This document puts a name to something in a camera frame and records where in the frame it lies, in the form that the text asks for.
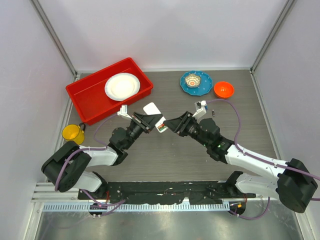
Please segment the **white remote control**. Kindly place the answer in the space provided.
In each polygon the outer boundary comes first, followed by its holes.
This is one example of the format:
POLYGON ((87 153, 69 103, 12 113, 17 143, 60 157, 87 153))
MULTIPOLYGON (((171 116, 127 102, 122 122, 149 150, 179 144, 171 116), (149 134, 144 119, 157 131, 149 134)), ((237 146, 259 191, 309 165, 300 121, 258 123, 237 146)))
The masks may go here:
POLYGON ((149 115, 149 116, 153 116, 155 117, 155 119, 157 120, 157 122, 154 124, 155 128, 158 131, 158 125, 163 124, 164 121, 166 120, 165 117, 163 116, 163 114, 161 113, 161 111, 158 109, 158 107, 156 106, 156 104, 154 102, 150 102, 147 105, 145 105, 143 107, 143 111, 149 115))

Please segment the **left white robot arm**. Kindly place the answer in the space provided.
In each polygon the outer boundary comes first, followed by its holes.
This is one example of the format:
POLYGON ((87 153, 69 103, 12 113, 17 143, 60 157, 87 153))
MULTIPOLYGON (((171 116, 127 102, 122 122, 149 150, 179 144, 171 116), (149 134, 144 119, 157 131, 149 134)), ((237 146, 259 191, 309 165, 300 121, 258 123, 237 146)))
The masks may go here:
POLYGON ((102 199, 108 191, 108 184, 96 172, 86 169, 94 166, 117 166, 128 156, 128 150, 142 133, 150 133, 163 115, 134 112, 130 124, 124 129, 112 131, 109 143, 104 147, 80 146, 75 141, 66 142, 41 167, 41 172, 54 185, 56 192, 65 193, 72 188, 102 199))

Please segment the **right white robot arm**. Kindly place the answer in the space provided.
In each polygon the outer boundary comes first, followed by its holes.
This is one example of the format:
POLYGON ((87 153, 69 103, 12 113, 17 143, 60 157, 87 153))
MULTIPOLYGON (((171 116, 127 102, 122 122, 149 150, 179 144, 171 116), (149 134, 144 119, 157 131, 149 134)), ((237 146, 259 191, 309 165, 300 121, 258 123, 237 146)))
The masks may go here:
POLYGON ((223 137, 211 118, 198 122, 187 111, 180 117, 165 120, 164 125, 181 137, 196 140, 215 161, 255 173, 254 176, 243 172, 233 174, 225 186, 230 197, 236 198, 242 193, 262 195, 280 200, 296 213, 304 213, 318 188, 315 176, 302 161, 279 160, 247 150, 223 137))

